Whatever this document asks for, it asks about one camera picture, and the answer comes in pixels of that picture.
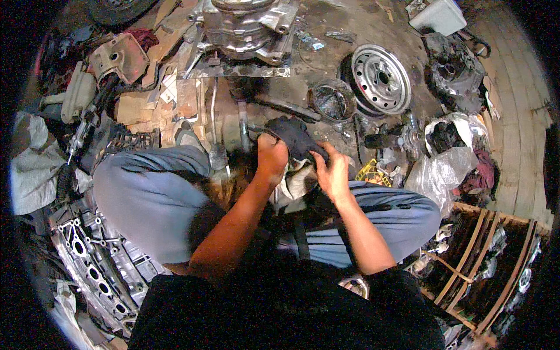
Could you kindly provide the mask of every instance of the steel wheel rim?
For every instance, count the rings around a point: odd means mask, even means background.
[[[410,80],[395,55],[379,45],[361,45],[352,54],[351,68],[357,87],[371,107],[389,115],[401,114],[408,108],[412,98]]]

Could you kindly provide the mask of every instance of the plastic container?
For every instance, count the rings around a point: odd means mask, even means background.
[[[418,31],[432,28],[445,36],[466,26],[463,12],[453,0],[435,0],[408,23]]]

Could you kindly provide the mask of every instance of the black t-shirt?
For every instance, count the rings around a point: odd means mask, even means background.
[[[367,276],[370,300],[337,285],[317,262],[267,267],[214,287],[157,276],[129,349],[443,349],[414,278],[394,267]]]

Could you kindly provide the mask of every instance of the gray sneaker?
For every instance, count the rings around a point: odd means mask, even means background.
[[[175,123],[175,145],[176,146],[194,146],[206,153],[204,147],[200,143],[197,135],[194,133],[193,127],[187,120],[180,120]]]

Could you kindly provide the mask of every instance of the white plastic bag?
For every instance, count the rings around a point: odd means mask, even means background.
[[[453,147],[432,158],[424,155],[412,167],[404,188],[433,200],[444,218],[453,208],[451,190],[459,186],[477,164],[477,156],[469,147]]]

